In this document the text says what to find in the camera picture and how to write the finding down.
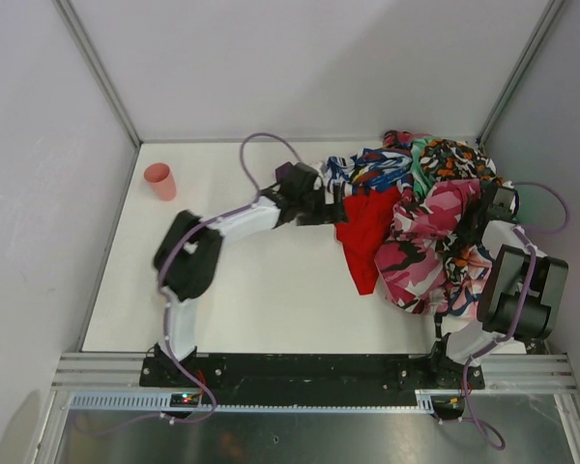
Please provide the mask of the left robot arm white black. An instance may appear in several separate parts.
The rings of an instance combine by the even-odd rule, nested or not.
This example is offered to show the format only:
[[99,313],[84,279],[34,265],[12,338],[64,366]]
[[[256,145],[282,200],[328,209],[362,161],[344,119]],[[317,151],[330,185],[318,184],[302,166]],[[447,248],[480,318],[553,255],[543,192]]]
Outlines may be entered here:
[[345,194],[346,187],[327,181],[316,168],[288,163],[245,206],[208,219],[189,210],[175,216],[153,259],[165,298],[159,342],[165,356],[181,362],[195,352],[198,301],[214,280],[224,246],[287,223],[345,222]]

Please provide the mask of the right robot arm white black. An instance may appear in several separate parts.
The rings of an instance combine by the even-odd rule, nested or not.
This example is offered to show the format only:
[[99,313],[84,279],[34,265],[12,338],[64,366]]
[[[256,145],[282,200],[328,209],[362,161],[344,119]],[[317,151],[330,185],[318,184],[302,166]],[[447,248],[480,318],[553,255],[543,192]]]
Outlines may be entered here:
[[483,358],[511,341],[543,340],[555,328],[568,264],[528,238],[515,222],[518,206],[514,188],[485,183],[479,205],[464,217],[494,262],[475,319],[433,345],[429,368],[439,388],[469,387],[470,375],[481,374]]

